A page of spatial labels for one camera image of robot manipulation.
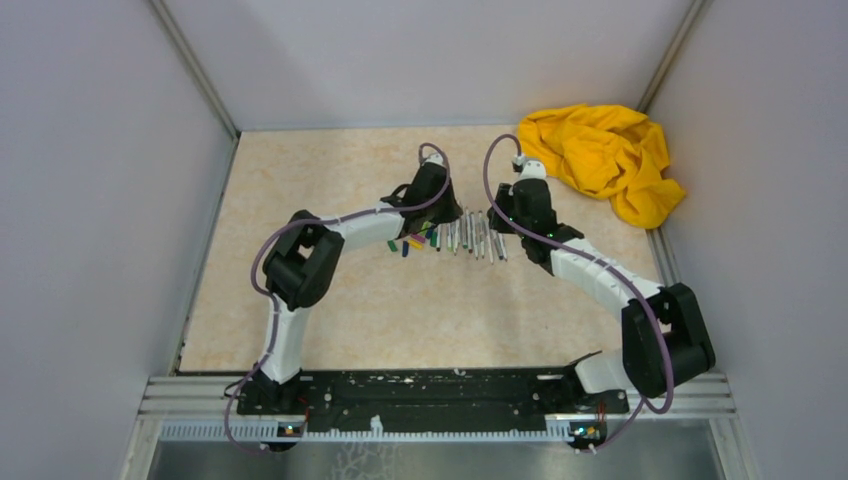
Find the aluminium frame rail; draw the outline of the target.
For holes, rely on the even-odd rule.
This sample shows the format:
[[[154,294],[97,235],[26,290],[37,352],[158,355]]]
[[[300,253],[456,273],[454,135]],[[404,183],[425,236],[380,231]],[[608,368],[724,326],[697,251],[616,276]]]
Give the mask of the aluminium frame rail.
[[[467,384],[459,380],[440,384],[426,384],[422,379],[402,376],[398,380],[384,377],[388,384],[376,386],[382,395],[402,394],[410,398],[431,400],[439,395],[449,400],[469,400]],[[225,387],[237,382],[237,376],[212,376],[203,372],[199,376],[151,377],[138,409],[140,416],[164,417],[187,415],[198,418],[216,416],[224,412],[228,399]],[[675,388],[670,409],[663,419],[714,419],[738,416],[729,383],[721,374],[704,374]]]

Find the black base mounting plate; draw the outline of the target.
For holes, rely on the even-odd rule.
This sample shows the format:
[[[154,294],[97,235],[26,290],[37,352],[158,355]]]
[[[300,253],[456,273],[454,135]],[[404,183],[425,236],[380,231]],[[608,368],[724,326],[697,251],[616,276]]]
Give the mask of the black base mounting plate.
[[[545,428],[552,414],[626,414],[622,390],[589,394],[570,366],[303,370],[276,385],[262,373],[237,396],[248,415],[304,415],[314,433],[508,433]]]

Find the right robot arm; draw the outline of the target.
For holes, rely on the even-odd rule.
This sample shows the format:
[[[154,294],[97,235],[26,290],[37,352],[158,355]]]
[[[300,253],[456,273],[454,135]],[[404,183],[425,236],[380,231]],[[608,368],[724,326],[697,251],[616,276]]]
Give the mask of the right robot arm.
[[[558,221],[546,181],[502,183],[489,192],[490,225],[515,234],[527,258],[579,287],[617,317],[621,346],[572,363],[563,398],[590,411],[603,392],[633,388],[657,398],[711,370],[716,356],[694,291],[683,283],[646,280],[600,253],[585,235]]]

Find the yellow end rainbow marker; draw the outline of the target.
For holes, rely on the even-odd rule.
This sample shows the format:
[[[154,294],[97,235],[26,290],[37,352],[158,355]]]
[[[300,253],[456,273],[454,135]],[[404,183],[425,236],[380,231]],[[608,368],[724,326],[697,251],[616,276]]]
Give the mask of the yellow end rainbow marker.
[[[486,258],[486,233],[485,233],[485,216],[479,210],[475,215],[475,227],[477,237],[477,250],[481,259]]]

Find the left corner aluminium post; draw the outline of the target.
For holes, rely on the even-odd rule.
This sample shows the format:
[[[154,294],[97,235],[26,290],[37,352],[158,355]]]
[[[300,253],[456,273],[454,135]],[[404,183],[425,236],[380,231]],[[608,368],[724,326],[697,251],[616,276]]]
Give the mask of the left corner aluminium post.
[[[231,140],[239,140],[241,136],[240,129],[235,125],[217,89],[213,85],[170,7],[163,0],[147,0],[146,4],[151,9],[178,59],[212,114]]]

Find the green long nib marker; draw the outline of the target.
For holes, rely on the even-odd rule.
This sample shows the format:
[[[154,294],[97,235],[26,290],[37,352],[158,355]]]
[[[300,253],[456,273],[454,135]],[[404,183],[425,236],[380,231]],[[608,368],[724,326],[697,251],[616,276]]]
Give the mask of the green long nib marker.
[[[461,242],[461,226],[460,226],[459,220],[455,220],[454,222],[452,222],[450,224],[449,234],[450,234],[450,238],[449,238],[449,240],[450,240],[450,251],[452,252],[452,254],[454,256],[457,256],[458,252],[460,250],[461,244],[462,244],[462,242]]]

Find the corner aluminium post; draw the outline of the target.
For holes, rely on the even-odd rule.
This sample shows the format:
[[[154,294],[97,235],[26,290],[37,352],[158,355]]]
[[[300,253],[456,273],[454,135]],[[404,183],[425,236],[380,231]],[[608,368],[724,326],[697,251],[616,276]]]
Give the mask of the corner aluminium post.
[[[636,110],[647,114],[654,104],[668,75],[671,73],[684,46],[691,37],[693,31],[701,20],[704,12],[709,8],[710,0],[692,0],[688,3],[684,16],[676,28],[671,40],[665,49],[645,91],[643,92]]]
[[[212,114],[231,140],[239,140],[241,136],[240,129],[235,125],[217,89],[213,85],[170,7],[163,0],[147,0],[146,4],[151,9],[178,59]]]

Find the right corner aluminium post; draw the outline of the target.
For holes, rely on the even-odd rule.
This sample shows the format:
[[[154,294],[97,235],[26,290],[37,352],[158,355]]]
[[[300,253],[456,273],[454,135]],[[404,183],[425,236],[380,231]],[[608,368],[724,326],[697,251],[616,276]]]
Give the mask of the right corner aluminium post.
[[[710,0],[692,0],[688,3],[684,16],[676,28],[671,40],[665,49],[645,91],[643,92],[636,110],[647,114],[654,104],[668,75],[671,73],[684,46],[691,37],[693,31],[701,20],[704,12],[709,8]]]

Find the yellow crumpled cloth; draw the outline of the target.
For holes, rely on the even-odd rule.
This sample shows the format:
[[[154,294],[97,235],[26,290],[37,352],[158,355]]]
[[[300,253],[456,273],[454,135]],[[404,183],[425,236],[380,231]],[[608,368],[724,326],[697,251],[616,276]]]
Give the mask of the yellow crumpled cloth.
[[[516,136],[524,154],[539,159],[550,176],[608,201],[631,226],[661,226],[687,195],[666,176],[671,156],[663,127],[628,107],[578,104],[536,111],[520,120]]]

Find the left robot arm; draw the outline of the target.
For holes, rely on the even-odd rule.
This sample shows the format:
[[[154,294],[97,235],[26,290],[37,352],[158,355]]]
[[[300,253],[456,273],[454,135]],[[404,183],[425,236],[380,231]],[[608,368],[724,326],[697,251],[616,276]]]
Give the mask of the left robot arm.
[[[260,371],[268,380],[260,399],[277,414],[292,411],[300,388],[292,379],[301,371],[305,328],[312,308],[328,292],[340,257],[378,243],[417,234],[426,223],[451,223],[461,216],[444,156],[421,161],[412,180],[372,208],[337,217],[295,212],[265,245],[252,272],[261,270],[269,297],[266,352]]]

